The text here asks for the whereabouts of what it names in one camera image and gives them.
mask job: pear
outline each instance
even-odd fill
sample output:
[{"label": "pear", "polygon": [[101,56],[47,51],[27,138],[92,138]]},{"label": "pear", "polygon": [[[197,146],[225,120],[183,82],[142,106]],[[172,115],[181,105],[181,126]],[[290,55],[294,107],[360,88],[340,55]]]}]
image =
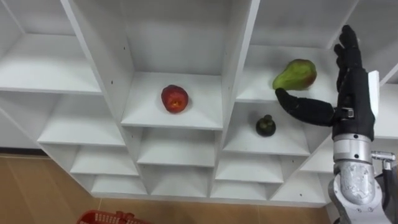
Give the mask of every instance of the pear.
[{"label": "pear", "polygon": [[317,70],[310,60],[295,59],[291,61],[285,70],[279,74],[272,88],[285,90],[305,90],[314,83],[317,78]]}]

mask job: wooden floor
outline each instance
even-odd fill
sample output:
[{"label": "wooden floor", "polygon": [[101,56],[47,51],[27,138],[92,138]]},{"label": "wooden floor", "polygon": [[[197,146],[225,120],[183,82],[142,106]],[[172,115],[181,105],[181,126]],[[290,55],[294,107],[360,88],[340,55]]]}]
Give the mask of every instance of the wooden floor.
[{"label": "wooden floor", "polygon": [[122,210],[152,223],[330,223],[324,208],[92,198],[50,159],[0,157],[0,223],[74,224],[86,210]]}]

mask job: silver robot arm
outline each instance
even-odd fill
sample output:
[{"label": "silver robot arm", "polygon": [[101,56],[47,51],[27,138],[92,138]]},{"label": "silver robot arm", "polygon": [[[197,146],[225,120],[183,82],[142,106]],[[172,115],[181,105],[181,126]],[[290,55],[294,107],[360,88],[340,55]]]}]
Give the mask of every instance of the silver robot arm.
[{"label": "silver robot arm", "polygon": [[340,69],[337,107],[291,96],[281,88],[275,94],[283,109],[294,118],[333,128],[335,178],[329,194],[340,214],[336,223],[391,223],[383,210],[382,190],[375,181],[372,164],[373,158],[395,159],[394,155],[371,151],[379,105],[379,74],[368,73],[362,67],[356,34],[350,26],[342,28],[340,43],[334,48]]}]

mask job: apple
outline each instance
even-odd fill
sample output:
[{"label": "apple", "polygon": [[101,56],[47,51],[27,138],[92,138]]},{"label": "apple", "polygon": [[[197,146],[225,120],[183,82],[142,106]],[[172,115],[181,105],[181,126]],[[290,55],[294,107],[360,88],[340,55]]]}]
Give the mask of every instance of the apple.
[{"label": "apple", "polygon": [[179,113],[188,105],[188,93],[181,87],[169,85],[162,91],[162,102],[170,113]]}]

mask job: plastic basket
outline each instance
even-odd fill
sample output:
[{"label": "plastic basket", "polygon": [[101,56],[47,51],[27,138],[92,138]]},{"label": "plastic basket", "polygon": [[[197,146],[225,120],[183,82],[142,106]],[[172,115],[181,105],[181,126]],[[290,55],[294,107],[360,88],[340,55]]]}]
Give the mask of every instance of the plastic basket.
[{"label": "plastic basket", "polygon": [[132,213],[116,212],[116,214],[109,212],[101,212],[98,210],[90,210],[84,213],[77,224],[150,224],[142,220],[134,218]]}]

